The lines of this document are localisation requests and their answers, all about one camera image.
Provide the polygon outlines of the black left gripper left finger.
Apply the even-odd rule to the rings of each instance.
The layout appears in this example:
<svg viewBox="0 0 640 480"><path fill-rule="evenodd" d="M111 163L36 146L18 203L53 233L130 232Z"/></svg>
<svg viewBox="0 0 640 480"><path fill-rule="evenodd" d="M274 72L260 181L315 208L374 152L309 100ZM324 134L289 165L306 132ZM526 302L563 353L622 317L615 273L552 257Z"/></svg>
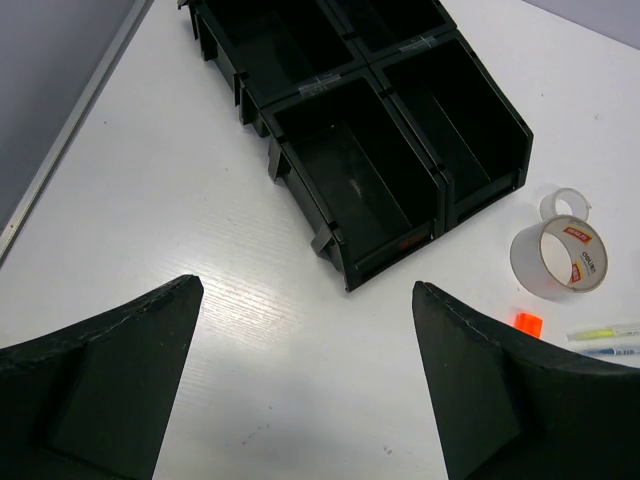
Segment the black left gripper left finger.
<svg viewBox="0 0 640 480"><path fill-rule="evenodd" d="M2 349L2 478L152 478L203 293L182 275Z"/></svg>

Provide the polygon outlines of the orange-capped highlighter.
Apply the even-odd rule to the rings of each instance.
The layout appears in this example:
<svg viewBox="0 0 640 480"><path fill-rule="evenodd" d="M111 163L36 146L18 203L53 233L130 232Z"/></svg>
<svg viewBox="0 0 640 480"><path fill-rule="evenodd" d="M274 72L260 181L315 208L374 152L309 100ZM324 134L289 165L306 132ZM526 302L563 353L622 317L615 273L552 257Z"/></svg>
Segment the orange-capped highlighter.
<svg viewBox="0 0 640 480"><path fill-rule="evenodd" d="M540 338L543 324L544 321L540 317L527 312L519 312L515 316L513 326L523 333Z"/></svg>

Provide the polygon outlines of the large clear tape roll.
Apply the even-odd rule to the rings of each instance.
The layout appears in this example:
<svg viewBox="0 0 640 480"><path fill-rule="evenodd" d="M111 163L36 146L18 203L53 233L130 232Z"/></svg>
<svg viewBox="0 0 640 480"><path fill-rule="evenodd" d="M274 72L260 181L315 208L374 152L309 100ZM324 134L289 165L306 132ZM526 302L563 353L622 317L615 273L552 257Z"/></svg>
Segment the large clear tape roll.
<svg viewBox="0 0 640 480"><path fill-rule="evenodd" d="M520 231L511 243L510 263L530 293L565 302L597 289L609 258L593 227L575 216L558 215Z"/></svg>

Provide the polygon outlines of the yellow pen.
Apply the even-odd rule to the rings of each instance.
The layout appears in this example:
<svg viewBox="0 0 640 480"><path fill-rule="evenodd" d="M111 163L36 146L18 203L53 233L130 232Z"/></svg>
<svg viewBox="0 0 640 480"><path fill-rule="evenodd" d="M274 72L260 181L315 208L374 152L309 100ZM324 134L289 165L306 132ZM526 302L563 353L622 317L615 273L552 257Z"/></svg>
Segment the yellow pen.
<svg viewBox="0 0 640 480"><path fill-rule="evenodd" d="M571 342L595 341L638 336L639 332L640 325L638 323L620 324L572 332L567 335L567 339Z"/></svg>

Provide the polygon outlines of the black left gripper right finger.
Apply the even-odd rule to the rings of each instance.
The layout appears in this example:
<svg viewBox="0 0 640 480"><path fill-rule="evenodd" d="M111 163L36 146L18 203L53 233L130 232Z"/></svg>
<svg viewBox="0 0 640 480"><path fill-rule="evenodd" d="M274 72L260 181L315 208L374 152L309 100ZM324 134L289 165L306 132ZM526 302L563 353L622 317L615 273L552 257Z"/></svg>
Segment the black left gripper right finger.
<svg viewBox="0 0 640 480"><path fill-rule="evenodd" d="M452 479L635 479L639 372L557 347L427 282L412 310Z"/></svg>

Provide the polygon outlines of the small clear tape roll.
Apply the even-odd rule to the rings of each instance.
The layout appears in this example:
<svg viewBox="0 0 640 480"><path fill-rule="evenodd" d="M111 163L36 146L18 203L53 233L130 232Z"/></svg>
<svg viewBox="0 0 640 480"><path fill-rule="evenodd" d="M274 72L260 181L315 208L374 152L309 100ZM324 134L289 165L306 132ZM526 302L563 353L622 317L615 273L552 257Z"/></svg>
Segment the small clear tape roll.
<svg viewBox="0 0 640 480"><path fill-rule="evenodd" d="M544 221L559 215L571 215L587 221L591 209L586 197L572 188L560 188L547 194L539 205L540 216Z"/></svg>

